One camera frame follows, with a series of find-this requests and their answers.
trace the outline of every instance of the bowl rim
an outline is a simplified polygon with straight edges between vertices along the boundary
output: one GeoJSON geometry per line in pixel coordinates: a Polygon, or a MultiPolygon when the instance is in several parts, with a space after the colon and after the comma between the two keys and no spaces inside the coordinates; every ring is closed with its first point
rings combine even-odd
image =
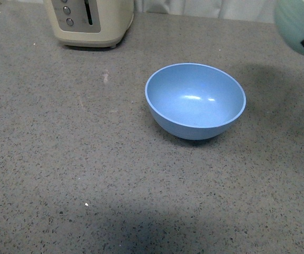
{"type": "Polygon", "coordinates": [[[193,63],[193,62],[182,62],[182,63],[175,63],[175,64],[172,64],[172,65],[167,65],[159,70],[157,70],[156,72],[154,72],[150,78],[147,80],[146,82],[146,85],[145,85],[145,97],[146,97],[146,100],[149,104],[149,106],[155,111],[157,112],[160,116],[162,116],[164,119],[174,123],[174,124],[177,124],[177,125],[181,125],[181,126],[185,126],[185,127],[190,127],[190,128],[195,128],[195,129],[206,129],[206,128],[218,128],[218,127],[221,127],[221,126],[225,126],[227,124],[230,124],[232,122],[234,122],[237,118],[239,118],[239,116],[243,113],[243,111],[245,110],[246,108],[246,94],[242,88],[242,86],[239,84],[238,81],[236,81],[235,78],[233,78],[231,75],[229,75],[228,73],[224,72],[223,70],[220,70],[218,68],[215,68],[213,66],[209,66],[209,65],[204,65],[204,64],[200,64],[200,63],[193,63]],[[222,123],[222,124],[219,124],[219,125],[208,125],[208,126],[194,126],[194,125],[188,125],[188,124],[183,124],[183,123],[180,123],[180,122],[177,122],[177,121],[174,121],[172,119],[170,119],[169,117],[165,116],[164,114],[162,114],[160,111],[158,111],[152,104],[152,102],[150,101],[149,99],[149,96],[148,96],[148,93],[147,93],[147,89],[148,89],[148,86],[149,86],[149,83],[151,81],[151,79],[156,75],[158,74],[159,72],[161,72],[162,70],[164,69],[168,69],[168,68],[171,68],[171,67],[174,67],[174,66],[178,66],[178,65],[197,65],[197,66],[204,66],[206,68],[209,68],[209,69],[214,69],[218,72],[221,72],[223,75],[226,75],[227,77],[229,77],[238,87],[239,89],[241,90],[242,92],[242,95],[243,95],[243,105],[242,105],[242,108],[240,109],[239,113],[234,116],[232,119],[222,123]]]}

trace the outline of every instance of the toaster slot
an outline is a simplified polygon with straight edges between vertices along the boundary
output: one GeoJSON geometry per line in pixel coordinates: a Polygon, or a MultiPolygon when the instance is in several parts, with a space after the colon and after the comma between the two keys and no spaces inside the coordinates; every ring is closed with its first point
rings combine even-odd
{"type": "Polygon", "coordinates": [[[84,1],[85,1],[85,7],[86,7],[86,12],[87,12],[87,17],[88,17],[88,24],[93,25],[92,15],[90,12],[88,0],[84,0],[84,1]]]}

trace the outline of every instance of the toaster button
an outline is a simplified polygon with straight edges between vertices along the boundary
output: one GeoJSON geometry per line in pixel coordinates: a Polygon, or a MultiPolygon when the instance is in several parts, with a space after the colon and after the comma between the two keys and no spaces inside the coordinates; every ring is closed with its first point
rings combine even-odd
{"type": "Polygon", "coordinates": [[[64,12],[66,15],[71,14],[71,9],[68,8],[67,6],[64,6],[62,10],[63,10],[63,12],[64,12]]]}
{"type": "Polygon", "coordinates": [[[74,25],[74,21],[72,19],[66,19],[66,23],[69,25],[69,26],[73,26],[74,25]]]}

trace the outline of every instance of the white curtain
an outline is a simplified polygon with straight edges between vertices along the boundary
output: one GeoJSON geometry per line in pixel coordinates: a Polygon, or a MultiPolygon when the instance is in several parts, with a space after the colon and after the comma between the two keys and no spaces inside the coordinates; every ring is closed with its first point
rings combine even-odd
{"type": "MultiPolygon", "coordinates": [[[[9,1],[43,2],[42,0],[9,1]]],[[[276,0],[134,0],[134,2],[137,12],[273,23],[273,10],[276,0]]]]}

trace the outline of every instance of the countertop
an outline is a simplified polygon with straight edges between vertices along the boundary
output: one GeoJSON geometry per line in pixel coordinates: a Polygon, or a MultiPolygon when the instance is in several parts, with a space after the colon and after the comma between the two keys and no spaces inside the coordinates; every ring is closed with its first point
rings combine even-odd
{"type": "Polygon", "coordinates": [[[151,13],[77,50],[0,0],[0,253],[304,253],[304,56],[273,24],[151,13]],[[154,121],[145,83],[179,62],[242,85],[228,131],[154,121]]]}

